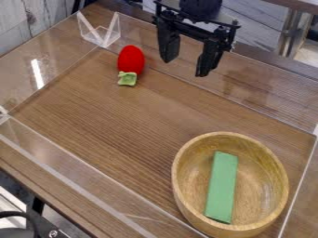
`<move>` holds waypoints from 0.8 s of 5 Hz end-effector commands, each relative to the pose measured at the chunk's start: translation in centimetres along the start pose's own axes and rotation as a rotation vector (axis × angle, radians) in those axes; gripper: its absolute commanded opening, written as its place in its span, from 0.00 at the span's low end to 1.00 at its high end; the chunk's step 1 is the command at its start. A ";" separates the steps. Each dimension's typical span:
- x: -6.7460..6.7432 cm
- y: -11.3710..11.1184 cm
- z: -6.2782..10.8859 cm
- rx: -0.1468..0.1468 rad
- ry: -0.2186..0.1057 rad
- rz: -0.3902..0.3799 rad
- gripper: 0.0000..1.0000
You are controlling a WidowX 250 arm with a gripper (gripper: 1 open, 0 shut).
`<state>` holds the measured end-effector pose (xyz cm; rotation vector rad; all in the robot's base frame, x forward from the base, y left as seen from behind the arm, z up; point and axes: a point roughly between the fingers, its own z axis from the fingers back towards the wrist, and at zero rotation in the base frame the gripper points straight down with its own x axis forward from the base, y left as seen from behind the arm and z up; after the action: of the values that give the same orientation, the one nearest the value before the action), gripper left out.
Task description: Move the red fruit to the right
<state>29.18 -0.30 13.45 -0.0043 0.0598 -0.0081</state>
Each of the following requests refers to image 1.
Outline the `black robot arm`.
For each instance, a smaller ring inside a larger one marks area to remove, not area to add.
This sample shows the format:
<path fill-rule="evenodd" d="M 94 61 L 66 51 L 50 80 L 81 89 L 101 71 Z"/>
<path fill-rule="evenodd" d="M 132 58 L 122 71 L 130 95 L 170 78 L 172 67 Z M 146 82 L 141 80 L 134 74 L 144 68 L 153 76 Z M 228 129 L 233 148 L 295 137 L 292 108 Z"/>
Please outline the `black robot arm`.
<path fill-rule="evenodd" d="M 197 77 L 218 68 L 225 52 L 234 47 L 240 21 L 221 13 L 222 0 L 154 0 L 160 55 L 165 63 L 180 57 L 181 36 L 204 43 Z"/>

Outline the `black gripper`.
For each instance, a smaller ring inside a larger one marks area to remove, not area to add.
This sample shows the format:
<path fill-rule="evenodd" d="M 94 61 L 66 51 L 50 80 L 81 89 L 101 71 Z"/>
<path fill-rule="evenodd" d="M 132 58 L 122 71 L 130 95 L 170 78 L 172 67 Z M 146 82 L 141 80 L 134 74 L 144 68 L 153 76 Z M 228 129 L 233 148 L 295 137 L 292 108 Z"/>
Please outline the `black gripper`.
<path fill-rule="evenodd" d="M 230 34 L 230 39 L 234 39 L 241 25 L 237 19 L 221 12 L 222 0 L 154 0 L 154 4 L 160 54 L 165 63 L 180 56 L 181 34 L 202 40 L 214 30 L 222 29 Z M 198 77 L 208 76 L 218 67 L 221 56 L 220 41 L 208 39 L 198 58 Z"/>

